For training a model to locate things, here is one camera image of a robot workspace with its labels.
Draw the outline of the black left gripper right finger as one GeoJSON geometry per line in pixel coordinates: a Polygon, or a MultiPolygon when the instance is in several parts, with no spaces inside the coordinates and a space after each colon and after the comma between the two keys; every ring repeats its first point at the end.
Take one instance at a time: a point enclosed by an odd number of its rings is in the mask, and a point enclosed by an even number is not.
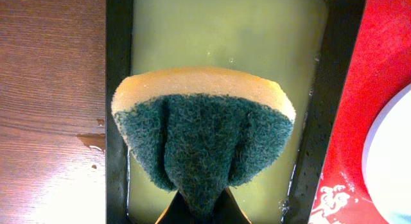
{"type": "Polygon", "coordinates": [[[213,209],[214,224],[251,224],[240,209],[231,190],[225,188],[218,197],[213,209]]]}

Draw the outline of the green and yellow sponge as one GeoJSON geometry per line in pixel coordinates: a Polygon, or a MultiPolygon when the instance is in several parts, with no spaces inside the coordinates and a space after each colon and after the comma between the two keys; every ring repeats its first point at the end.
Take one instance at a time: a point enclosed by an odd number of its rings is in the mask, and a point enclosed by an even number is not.
{"type": "Polygon", "coordinates": [[[178,191],[203,220],[224,189],[250,182],[277,160],[296,118],[278,83],[219,67],[129,76],[111,110],[149,179],[178,191]]]}

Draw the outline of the light blue plate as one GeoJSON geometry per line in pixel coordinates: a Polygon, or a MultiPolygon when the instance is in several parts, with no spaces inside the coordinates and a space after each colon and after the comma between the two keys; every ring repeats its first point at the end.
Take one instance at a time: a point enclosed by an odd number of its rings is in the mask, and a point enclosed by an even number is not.
{"type": "Polygon", "coordinates": [[[380,111],[363,145],[363,180],[388,223],[410,223],[410,86],[380,111]]]}

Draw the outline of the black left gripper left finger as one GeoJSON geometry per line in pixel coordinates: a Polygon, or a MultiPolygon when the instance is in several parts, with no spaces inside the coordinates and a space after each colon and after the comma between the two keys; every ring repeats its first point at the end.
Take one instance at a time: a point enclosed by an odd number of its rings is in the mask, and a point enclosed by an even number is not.
{"type": "Polygon", "coordinates": [[[155,224],[192,224],[193,217],[184,197],[177,192],[155,224]]]}

